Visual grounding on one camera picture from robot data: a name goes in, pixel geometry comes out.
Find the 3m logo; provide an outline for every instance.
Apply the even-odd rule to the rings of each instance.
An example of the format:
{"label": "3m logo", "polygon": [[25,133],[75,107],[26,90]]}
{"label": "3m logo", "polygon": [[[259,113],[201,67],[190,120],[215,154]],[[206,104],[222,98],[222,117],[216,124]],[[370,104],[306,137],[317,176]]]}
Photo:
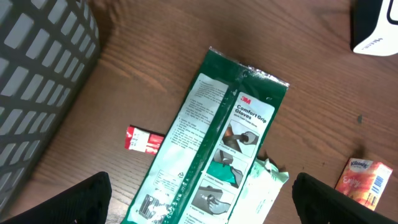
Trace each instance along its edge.
{"label": "3m logo", "polygon": [[247,104],[250,104],[251,100],[245,96],[242,96],[241,100]]}

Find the gray basket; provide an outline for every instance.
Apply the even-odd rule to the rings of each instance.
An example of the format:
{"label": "gray basket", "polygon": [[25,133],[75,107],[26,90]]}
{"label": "gray basket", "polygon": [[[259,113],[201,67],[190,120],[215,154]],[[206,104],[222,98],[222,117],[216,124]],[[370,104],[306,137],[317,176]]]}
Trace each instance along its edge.
{"label": "gray basket", "polygon": [[0,0],[0,214],[39,160],[100,52],[84,1]]}

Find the wooden table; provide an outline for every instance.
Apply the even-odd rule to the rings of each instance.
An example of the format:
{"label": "wooden table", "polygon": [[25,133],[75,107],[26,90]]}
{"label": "wooden table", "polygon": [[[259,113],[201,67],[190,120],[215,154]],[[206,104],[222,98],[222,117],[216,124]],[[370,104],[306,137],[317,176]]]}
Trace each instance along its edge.
{"label": "wooden table", "polygon": [[[120,223],[153,156],[124,149],[129,124],[165,133],[209,46],[291,84],[261,149],[285,167],[265,223],[300,223],[292,184],[334,186],[362,152],[394,169],[376,211],[398,221],[398,55],[349,49],[349,1],[92,2],[103,52],[10,215],[104,170]],[[358,123],[358,116],[363,120]]]}

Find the green packaging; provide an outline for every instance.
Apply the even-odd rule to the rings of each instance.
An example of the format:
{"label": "green packaging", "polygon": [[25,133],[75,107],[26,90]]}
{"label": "green packaging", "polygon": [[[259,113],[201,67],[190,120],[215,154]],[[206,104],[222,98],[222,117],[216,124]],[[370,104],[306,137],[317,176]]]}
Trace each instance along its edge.
{"label": "green packaging", "polygon": [[228,223],[288,86],[210,49],[122,224]]}

